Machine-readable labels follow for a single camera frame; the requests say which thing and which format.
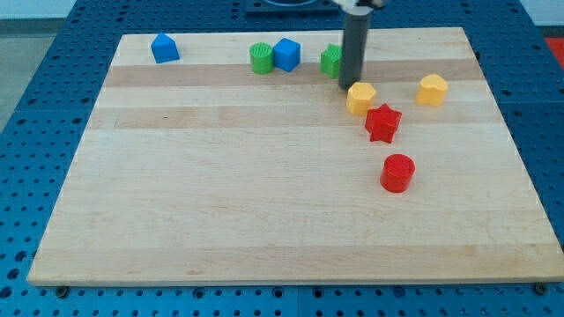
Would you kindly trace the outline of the white tool holder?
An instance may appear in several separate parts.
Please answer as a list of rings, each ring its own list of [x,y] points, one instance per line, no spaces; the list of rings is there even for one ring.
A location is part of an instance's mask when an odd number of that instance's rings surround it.
[[[333,2],[347,10],[360,7],[379,10],[385,6],[385,0],[333,0]]]

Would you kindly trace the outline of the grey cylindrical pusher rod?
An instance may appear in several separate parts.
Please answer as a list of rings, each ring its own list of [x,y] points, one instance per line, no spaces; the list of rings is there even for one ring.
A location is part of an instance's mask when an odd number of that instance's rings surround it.
[[[343,11],[345,18],[338,85],[346,91],[361,80],[367,32],[373,9],[354,5],[349,8],[343,6]]]

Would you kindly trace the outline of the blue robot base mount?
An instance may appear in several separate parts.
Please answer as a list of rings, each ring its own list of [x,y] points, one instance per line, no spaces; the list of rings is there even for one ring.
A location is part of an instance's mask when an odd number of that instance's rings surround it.
[[[244,8],[247,14],[339,12],[331,0],[245,0]]]

